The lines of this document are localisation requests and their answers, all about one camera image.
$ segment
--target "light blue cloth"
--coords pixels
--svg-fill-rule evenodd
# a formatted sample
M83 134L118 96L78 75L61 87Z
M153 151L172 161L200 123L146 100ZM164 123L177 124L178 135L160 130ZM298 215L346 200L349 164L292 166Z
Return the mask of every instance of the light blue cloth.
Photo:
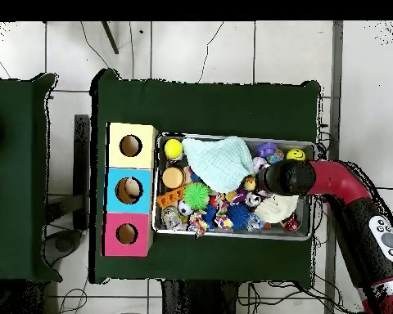
M253 174L253 163L246 143L236 136L220 141L185 138L183 152L192 171L213 191L227 194Z

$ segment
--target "green tablecloth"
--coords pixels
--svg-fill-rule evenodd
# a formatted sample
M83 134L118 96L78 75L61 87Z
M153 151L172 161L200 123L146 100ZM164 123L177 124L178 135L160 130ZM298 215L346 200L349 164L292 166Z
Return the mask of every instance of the green tablecloth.
M60 280L41 257L47 117L54 74L0 80L0 279Z
M161 131L315 141L316 82L291 85L227 85L122 81L113 70L93 80L91 158L92 280L167 278L204 280L298 280L309 285L311 239L257 240L155 235L146 258L102 257L102 201L106 122L151 124Z

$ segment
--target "pink wooden block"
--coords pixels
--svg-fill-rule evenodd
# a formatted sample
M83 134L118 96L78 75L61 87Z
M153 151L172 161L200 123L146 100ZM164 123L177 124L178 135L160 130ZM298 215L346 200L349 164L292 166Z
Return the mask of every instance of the pink wooden block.
M116 230L122 224L132 224L138 237L132 244L122 244L116 238ZM148 213L108 213L105 229L105 256L146 257L152 244L150 214Z

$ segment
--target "yellow ball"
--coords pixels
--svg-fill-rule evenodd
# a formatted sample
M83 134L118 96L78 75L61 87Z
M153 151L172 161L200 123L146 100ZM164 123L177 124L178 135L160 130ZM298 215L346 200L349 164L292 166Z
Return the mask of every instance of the yellow ball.
M305 152L298 148L294 148L288 151L287 159L305 160Z
M182 143L174 138L171 138L165 144L165 153L169 159L178 158L182 154L182 149Z

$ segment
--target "robot button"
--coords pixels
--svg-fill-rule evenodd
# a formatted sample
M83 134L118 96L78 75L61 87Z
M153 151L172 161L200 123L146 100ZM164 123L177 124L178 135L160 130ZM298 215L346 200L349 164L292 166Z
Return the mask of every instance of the robot button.
M382 242L386 247L393 248L393 234L388 232L382 234Z

